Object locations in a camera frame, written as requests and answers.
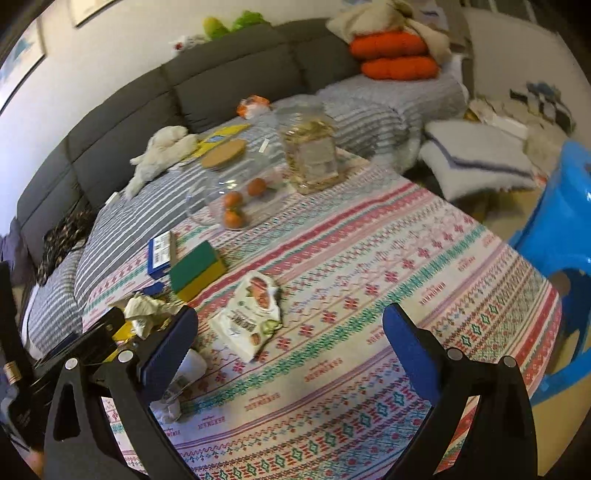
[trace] white wall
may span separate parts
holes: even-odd
[[[42,15],[45,58],[0,115],[0,233],[43,160],[95,106],[173,56],[170,43],[203,31],[209,15],[226,25],[243,10],[279,24],[329,17],[341,0],[121,0],[79,29],[69,0]]]
[[[466,8],[475,51],[476,91],[507,98],[525,82],[556,85],[577,128],[573,139],[591,149],[591,86],[564,41],[530,22]]]

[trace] dark patterned cloth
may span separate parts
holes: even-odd
[[[88,238],[95,219],[96,212],[87,206],[81,212],[68,214],[55,228],[45,234],[43,260],[37,270],[39,285],[47,283],[49,276],[63,262],[68,253],[81,248],[76,244]]]

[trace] blue gripper pad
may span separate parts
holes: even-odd
[[[197,337],[199,320],[194,309],[183,307],[175,317],[176,321],[164,330],[164,338],[139,373],[144,387],[142,398],[148,403],[162,398]]]
[[[441,372],[436,358],[438,349],[444,353],[443,347],[431,332],[417,328],[396,303],[384,310],[382,325],[417,395],[432,406],[437,404],[441,395]]]

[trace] cork lid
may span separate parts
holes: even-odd
[[[224,167],[246,151],[246,140],[236,138],[207,152],[201,158],[201,166],[212,170]]]

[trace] metal screw head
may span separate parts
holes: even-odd
[[[517,362],[512,356],[503,357],[503,363],[508,366],[509,368],[513,368],[517,366]]]
[[[118,356],[117,360],[122,364],[126,364],[134,357],[134,353],[131,350],[123,350]]]
[[[462,358],[464,358],[464,354],[462,353],[461,350],[458,350],[457,348],[450,348],[447,351],[447,357],[450,360],[455,360],[457,362],[458,360],[461,360]]]
[[[77,358],[70,358],[66,362],[66,370],[72,370],[72,369],[76,368],[77,365],[78,365],[78,359]]]

